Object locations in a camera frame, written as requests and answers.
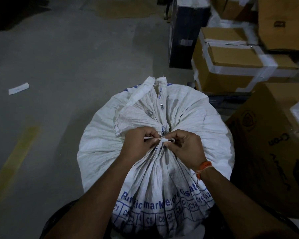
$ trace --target black box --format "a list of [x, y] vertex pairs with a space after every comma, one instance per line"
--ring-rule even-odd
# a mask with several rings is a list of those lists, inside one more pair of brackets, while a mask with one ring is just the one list
[[207, 0], [173, 0], [169, 33], [169, 67], [191, 69], [191, 59], [201, 27], [210, 17]]

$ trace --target left hand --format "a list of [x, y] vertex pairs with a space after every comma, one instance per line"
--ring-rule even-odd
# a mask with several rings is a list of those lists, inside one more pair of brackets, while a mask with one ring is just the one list
[[[153, 138], [144, 141], [144, 137]], [[150, 148], [159, 143], [158, 138], [158, 132], [152, 127], [144, 126], [129, 130], [125, 136], [120, 157], [135, 164], [145, 156]]]

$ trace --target metal grommet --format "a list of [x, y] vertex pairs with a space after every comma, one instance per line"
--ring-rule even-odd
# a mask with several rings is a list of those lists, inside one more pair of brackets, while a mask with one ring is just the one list
[[151, 110], [147, 110], [146, 114], [147, 114], [148, 116], [152, 116], [154, 113], [153, 113]]

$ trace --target finger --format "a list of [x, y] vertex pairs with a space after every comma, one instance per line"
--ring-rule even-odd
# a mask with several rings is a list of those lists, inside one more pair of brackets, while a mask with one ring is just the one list
[[187, 132], [187, 131], [177, 129], [173, 132], [166, 134], [164, 137], [167, 139], [171, 139], [171, 138], [178, 139], [178, 138], [185, 137], [188, 133], [189, 132]]
[[155, 138], [160, 137], [158, 132], [150, 126], [144, 126], [144, 127], [142, 127], [142, 129], [144, 131], [144, 135], [146, 135], [148, 137], [155, 137]]
[[172, 142], [164, 142], [164, 146], [166, 146], [169, 150], [171, 150], [173, 153], [178, 156], [178, 153], [180, 152], [180, 147]]
[[159, 143], [159, 139], [158, 138], [150, 138], [148, 139], [145, 144], [147, 145], [148, 149], [150, 149], [151, 147], [157, 145]]

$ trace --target gray floor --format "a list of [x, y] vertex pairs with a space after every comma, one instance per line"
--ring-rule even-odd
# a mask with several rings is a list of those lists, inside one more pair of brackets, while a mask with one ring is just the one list
[[[44, 223], [83, 193], [76, 153], [93, 114], [114, 94], [191, 70], [168, 68], [169, 24], [158, 15], [105, 20], [52, 0], [51, 11], [0, 32], [0, 169], [28, 125], [41, 133], [0, 204], [0, 238], [38, 238]], [[8, 95], [28, 82], [30, 89]]]

